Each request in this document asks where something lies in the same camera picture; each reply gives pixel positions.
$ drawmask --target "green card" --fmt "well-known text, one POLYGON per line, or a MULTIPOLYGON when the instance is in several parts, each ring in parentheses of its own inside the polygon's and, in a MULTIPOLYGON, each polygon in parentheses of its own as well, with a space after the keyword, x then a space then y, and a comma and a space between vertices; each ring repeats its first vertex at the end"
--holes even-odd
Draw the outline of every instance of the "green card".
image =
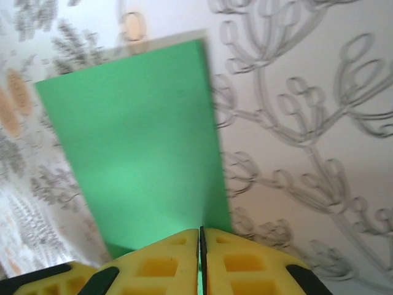
POLYGON ((200 41, 36 88, 111 248, 201 225, 231 231, 200 41))

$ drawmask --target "white wallpaper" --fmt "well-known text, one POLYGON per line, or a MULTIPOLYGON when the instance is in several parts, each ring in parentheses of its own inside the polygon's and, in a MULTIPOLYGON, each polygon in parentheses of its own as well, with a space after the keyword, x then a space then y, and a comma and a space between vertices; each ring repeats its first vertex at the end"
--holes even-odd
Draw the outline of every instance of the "white wallpaper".
POLYGON ((108 260, 32 84, 202 37, 236 232, 334 294, 393 294, 392 20, 391 0, 2 1, 5 271, 108 260))

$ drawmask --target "square hole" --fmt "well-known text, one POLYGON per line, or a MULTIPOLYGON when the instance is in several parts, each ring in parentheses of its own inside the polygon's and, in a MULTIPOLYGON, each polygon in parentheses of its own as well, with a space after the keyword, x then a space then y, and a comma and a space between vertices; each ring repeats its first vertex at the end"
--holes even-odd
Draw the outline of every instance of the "square hole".
POLYGON ((224 256, 227 272, 258 272, 265 269, 260 258, 252 254, 228 254, 224 256))
POLYGON ((174 277, 178 261, 175 258, 148 258, 141 263, 137 277, 174 277))
POLYGON ((165 295, 165 288, 138 288, 125 290, 122 295, 165 295))
POLYGON ((72 278, 67 281, 67 290, 70 294, 78 294, 85 284, 86 280, 84 277, 72 278))
POLYGON ((53 285, 50 287, 44 288, 44 295, 60 295, 60 290, 58 285, 53 285))
POLYGON ((277 295, 274 281, 231 281, 233 295, 277 295))

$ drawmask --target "yellow foam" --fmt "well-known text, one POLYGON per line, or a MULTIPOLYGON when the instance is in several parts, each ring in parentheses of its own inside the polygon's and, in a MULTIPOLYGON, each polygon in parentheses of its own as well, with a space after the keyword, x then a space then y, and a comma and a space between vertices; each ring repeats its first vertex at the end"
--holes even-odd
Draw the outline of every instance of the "yellow foam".
POLYGON ((68 263, 67 272, 43 278, 19 287, 14 295, 76 295, 97 271, 77 262, 68 263))
POLYGON ((227 232, 206 229, 208 295, 304 295, 286 270, 301 260, 227 232))
POLYGON ((106 294, 196 295, 198 234, 185 230, 106 264, 101 270, 120 271, 106 294))

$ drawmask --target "wallpaper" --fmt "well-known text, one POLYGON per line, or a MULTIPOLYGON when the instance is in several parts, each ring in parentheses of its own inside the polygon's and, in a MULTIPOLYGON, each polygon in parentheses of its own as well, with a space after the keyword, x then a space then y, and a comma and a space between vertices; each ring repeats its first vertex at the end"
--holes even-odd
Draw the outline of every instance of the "wallpaper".
POLYGON ((233 228, 393 294, 393 1, 0 4, 0 262, 109 260, 33 83, 200 37, 233 228))

